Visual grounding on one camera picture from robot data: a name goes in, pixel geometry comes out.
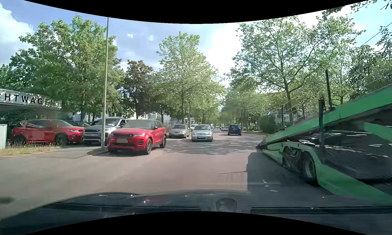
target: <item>grass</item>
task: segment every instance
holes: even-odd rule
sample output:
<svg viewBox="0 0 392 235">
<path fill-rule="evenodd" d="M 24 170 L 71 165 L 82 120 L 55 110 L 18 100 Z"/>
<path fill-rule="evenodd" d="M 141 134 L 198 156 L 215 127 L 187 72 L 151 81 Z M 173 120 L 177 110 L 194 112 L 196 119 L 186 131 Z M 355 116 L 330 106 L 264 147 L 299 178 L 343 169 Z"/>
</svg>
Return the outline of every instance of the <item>grass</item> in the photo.
<svg viewBox="0 0 392 235">
<path fill-rule="evenodd" d="M 8 147 L 0 149 L 0 157 L 4 156 L 16 156 L 21 154 L 32 154 L 40 152 L 50 152 L 58 150 L 61 147 L 56 147 L 52 145 L 36 145 L 36 146 L 23 146 L 23 147 Z"/>
<path fill-rule="evenodd" d="M 264 136 L 268 136 L 269 134 L 264 133 L 262 131 L 242 131 L 243 133 L 247 133 L 247 134 L 256 134 L 256 135 L 264 135 Z"/>
</svg>

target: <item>red suv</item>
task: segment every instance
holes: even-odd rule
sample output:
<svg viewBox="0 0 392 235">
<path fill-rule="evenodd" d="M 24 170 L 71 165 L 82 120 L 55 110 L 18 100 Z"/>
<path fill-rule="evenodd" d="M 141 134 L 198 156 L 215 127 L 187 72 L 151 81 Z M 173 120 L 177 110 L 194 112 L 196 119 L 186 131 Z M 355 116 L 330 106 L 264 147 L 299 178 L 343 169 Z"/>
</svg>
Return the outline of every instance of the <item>red suv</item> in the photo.
<svg viewBox="0 0 392 235">
<path fill-rule="evenodd" d="M 81 142 L 84 127 L 73 126 L 63 120 L 27 120 L 20 122 L 12 130 L 12 140 L 16 144 L 56 143 L 65 146 L 68 143 Z"/>
<path fill-rule="evenodd" d="M 166 128 L 156 120 L 130 120 L 122 128 L 112 131 L 107 142 L 109 152 L 118 150 L 143 151 L 150 154 L 153 146 L 166 147 Z"/>
</svg>

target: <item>road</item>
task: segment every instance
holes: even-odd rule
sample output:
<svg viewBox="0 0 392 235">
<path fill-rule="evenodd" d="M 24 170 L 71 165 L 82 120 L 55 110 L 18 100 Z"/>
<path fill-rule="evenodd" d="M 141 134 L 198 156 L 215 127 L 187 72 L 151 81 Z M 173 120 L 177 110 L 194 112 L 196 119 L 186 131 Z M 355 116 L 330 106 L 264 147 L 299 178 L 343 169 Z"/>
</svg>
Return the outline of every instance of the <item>road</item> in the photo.
<svg viewBox="0 0 392 235">
<path fill-rule="evenodd" d="M 293 200 L 328 192 L 301 182 L 277 163 L 257 153 L 263 136 L 228 136 L 214 131 L 211 143 L 168 139 L 150 155 L 103 153 L 77 147 L 31 156 L 0 158 L 0 196 L 14 201 L 0 206 L 0 218 L 46 203 L 96 192 L 226 189 L 248 190 Z"/>
</svg>

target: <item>bush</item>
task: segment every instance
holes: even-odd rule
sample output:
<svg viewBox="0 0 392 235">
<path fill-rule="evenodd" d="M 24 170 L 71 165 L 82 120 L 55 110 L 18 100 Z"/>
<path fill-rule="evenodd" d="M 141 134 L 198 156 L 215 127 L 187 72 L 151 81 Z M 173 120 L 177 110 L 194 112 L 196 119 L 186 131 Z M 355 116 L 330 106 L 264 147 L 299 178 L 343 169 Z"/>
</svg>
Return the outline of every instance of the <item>bush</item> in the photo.
<svg viewBox="0 0 392 235">
<path fill-rule="evenodd" d="M 273 117 L 263 116 L 260 118 L 260 130 L 262 132 L 272 134 L 277 129 L 277 125 L 273 120 Z"/>
</svg>

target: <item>blue sky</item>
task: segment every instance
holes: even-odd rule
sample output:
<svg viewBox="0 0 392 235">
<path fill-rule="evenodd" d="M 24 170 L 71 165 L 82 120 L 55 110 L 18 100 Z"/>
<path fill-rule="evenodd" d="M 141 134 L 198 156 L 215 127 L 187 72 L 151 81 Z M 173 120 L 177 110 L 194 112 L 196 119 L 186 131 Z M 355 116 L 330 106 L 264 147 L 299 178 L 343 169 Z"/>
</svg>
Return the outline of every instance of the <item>blue sky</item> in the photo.
<svg viewBox="0 0 392 235">
<path fill-rule="evenodd" d="M 358 38 L 358 44 L 361 45 L 376 34 L 381 25 L 387 25 L 392 21 L 392 9 L 380 10 L 383 4 L 384 2 L 380 1 L 350 15 L 354 18 L 357 29 L 366 30 Z M 349 8 L 345 8 L 340 14 L 345 13 L 350 13 Z M 27 32 L 32 33 L 41 22 L 50 23 L 59 18 L 70 22 L 76 14 L 106 25 L 106 18 L 102 16 L 77 13 L 23 0 L 0 0 L 0 65 L 8 63 L 9 57 L 18 49 L 27 47 L 18 41 L 18 36 Z M 308 13 L 300 17 L 308 25 L 312 25 L 316 22 L 315 16 L 320 14 L 320 12 Z M 209 62 L 219 69 L 220 74 L 223 74 L 232 67 L 231 58 L 240 49 L 235 32 L 237 27 L 237 23 L 191 25 L 111 18 L 109 34 L 117 36 L 118 58 L 122 58 L 123 61 L 142 59 L 156 69 L 159 67 L 160 59 L 156 51 L 161 40 L 168 35 L 177 35 L 179 31 L 198 34 L 201 36 L 200 50 L 204 52 Z M 379 38 L 376 36 L 367 44 L 372 45 Z"/>
</svg>

